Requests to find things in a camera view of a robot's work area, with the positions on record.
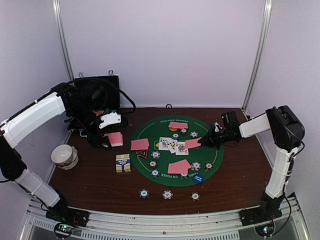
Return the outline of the red-backed card deck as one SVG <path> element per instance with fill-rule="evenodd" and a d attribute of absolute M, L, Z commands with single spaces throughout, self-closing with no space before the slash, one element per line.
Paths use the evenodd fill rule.
<path fill-rule="evenodd" d="M 123 135 L 121 132 L 106 133 L 104 136 L 109 138 L 112 147 L 123 146 Z"/>

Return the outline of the orange dealer button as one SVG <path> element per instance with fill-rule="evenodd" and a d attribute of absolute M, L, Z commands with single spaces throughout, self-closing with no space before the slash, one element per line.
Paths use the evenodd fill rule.
<path fill-rule="evenodd" d="M 177 129 L 177 128 L 169 127 L 169 130 L 172 131 L 172 132 L 176 132 L 178 129 Z"/>

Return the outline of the dealt red card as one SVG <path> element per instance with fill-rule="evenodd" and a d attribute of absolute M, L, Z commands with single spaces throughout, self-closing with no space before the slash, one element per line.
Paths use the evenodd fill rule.
<path fill-rule="evenodd" d="M 186 174 L 190 168 L 190 165 L 186 163 L 170 163 L 168 165 L 168 174 Z"/>
<path fill-rule="evenodd" d="M 171 129 L 188 129 L 188 123 L 187 122 L 175 122 L 171 121 L 168 125 Z"/>
<path fill-rule="evenodd" d="M 147 150 L 149 148 L 149 140 L 147 138 L 136 139 L 131 141 L 131 151 Z"/>
<path fill-rule="evenodd" d="M 184 159 L 175 163 L 175 171 L 178 174 L 187 174 L 189 169 L 191 168 L 192 166 L 190 165 L 187 159 Z"/>
<path fill-rule="evenodd" d="M 137 144 L 134 146 L 135 151 L 148 150 L 149 144 Z"/>

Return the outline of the blue small blind button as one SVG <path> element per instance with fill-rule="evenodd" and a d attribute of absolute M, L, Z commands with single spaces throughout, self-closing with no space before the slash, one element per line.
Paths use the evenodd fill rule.
<path fill-rule="evenodd" d="M 201 184 L 204 182 L 205 178 L 202 174 L 197 173 L 192 177 L 192 180 L 195 184 Z"/>

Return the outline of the green chip mat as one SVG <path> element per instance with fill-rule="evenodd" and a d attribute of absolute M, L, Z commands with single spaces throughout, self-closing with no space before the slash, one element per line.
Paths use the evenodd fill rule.
<path fill-rule="evenodd" d="M 180 178 L 183 179 L 183 180 L 186 180 L 188 178 L 188 176 L 189 175 L 187 173 L 181 173 L 180 174 Z"/>
<path fill-rule="evenodd" d="M 158 169 L 153 169 L 150 174 L 152 177 L 158 178 L 161 175 L 161 172 Z"/>

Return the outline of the red black chip stack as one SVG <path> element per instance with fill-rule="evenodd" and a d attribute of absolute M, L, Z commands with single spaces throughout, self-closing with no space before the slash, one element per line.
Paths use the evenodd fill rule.
<path fill-rule="evenodd" d="M 192 201 L 198 201 L 200 199 L 201 195 L 198 192 L 192 192 L 190 195 L 190 198 Z"/>

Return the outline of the green chip stack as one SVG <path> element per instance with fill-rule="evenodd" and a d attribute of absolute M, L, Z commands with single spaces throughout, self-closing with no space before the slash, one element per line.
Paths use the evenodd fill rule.
<path fill-rule="evenodd" d="M 147 189 L 141 189 L 139 191 L 139 196 L 141 198 L 147 198 L 150 195 L 150 192 Z"/>

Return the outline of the blue white chip stack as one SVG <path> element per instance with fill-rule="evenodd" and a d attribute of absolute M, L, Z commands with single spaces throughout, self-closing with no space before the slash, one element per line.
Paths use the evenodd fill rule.
<path fill-rule="evenodd" d="M 162 193 L 162 197 L 165 199 L 165 200 L 170 200 L 172 197 L 173 197 L 173 192 L 171 190 L 165 190 L 163 193 Z"/>

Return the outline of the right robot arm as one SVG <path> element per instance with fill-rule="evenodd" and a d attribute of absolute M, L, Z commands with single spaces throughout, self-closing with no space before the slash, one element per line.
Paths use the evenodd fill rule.
<path fill-rule="evenodd" d="M 240 123 L 233 111 L 221 116 L 224 129 L 215 130 L 212 125 L 198 140 L 202 146 L 217 149 L 227 142 L 239 142 L 257 134 L 271 131 L 276 148 L 276 157 L 270 180 L 263 192 L 260 206 L 241 210 L 239 215 L 245 221 L 270 221 L 281 215 L 280 205 L 285 198 L 285 189 L 292 175 L 294 160 L 303 150 L 305 128 L 289 106 L 272 107 L 251 120 Z"/>

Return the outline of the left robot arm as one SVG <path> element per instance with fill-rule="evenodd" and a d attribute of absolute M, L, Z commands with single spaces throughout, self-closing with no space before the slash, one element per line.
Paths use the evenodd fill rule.
<path fill-rule="evenodd" d="M 0 124 L 0 170 L 4 177 L 3 182 L 14 182 L 28 191 L 61 222 L 72 218 L 67 200 L 28 168 L 16 147 L 44 123 L 66 114 L 71 125 L 86 131 L 90 146 L 111 150 L 112 145 L 106 134 L 118 126 L 127 126 L 128 120 L 122 118 L 118 112 L 96 114 L 105 110 L 113 101 L 108 98 L 104 84 L 122 94 L 131 103 L 131 112 L 135 112 L 134 101 L 110 80 L 97 76 L 84 77 L 54 86 Z"/>

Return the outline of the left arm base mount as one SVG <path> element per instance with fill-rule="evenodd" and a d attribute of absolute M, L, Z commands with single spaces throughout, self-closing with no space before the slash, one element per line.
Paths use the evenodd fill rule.
<path fill-rule="evenodd" d="M 58 216 L 48 210 L 45 214 L 47 219 L 62 222 L 71 226 L 86 227 L 89 221 L 90 213 L 85 210 L 68 208 L 65 216 Z"/>

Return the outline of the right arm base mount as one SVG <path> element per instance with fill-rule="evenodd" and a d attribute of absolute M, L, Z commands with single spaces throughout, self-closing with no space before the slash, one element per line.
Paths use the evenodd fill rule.
<path fill-rule="evenodd" d="M 261 212 L 259 207 L 250 209 L 244 208 L 241 211 L 239 211 L 238 214 L 242 226 L 255 225 L 271 221 L 272 219 L 279 218 L 283 215 L 281 210 L 276 210 L 274 213 L 265 213 Z"/>

